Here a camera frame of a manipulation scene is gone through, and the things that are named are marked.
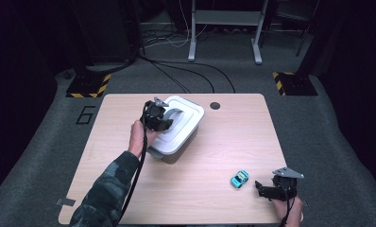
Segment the hand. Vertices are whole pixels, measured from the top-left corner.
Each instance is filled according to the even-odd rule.
[[[150,147],[155,138],[160,134],[159,131],[146,131],[147,146]],[[129,137],[128,151],[133,153],[137,158],[141,157],[144,148],[144,125],[141,121],[136,120],[131,125],[131,135]]]
[[[274,207],[276,208],[276,213],[279,219],[283,219],[285,215],[287,214],[287,201],[278,201],[278,200],[272,200]],[[291,211],[289,212],[288,220],[286,221],[285,226],[300,226],[300,222],[302,219],[302,200],[296,196],[295,198],[289,200],[289,204],[291,208]]]

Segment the sleeve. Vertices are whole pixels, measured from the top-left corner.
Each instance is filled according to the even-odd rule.
[[[138,165],[138,158],[124,151],[94,182],[71,217],[69,226],[116,226]]]

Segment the yellow and black hazard tape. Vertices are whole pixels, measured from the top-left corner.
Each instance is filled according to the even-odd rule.
[[[276,82],[277,90],[280,93],[280,96],[285,96],[285,91],[282,86],[282,81],[280,80],[280,75],[290,75],[290,76],[295,76],[295,73],[289,73],[289,72],[273,72],[273,78],[274,81]]]
[[[84,93],[67,93],[67,97],[101,97],[103,93],[106,90],[106,87],[108,86],[109,80],[111,79],[111,75],[108,74],[103,78],[103,82],[98,88],[97,92],[95,93],[89,93],[89,94],[84,94]]]

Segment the black stand base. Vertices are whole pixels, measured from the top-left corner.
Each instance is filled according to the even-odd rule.
[[[76,76],[67,89],[67,97],[101,97],[111,75]]]
[[[281,96],[317,96],[309,78],[299,78],[294,73],[274,72],[277,89]]]

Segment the chair seat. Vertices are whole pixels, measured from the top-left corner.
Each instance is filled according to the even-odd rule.
[[[276,16],[285,20],[309,23],[313,17],[314,8],[303,2],[280,2]]]

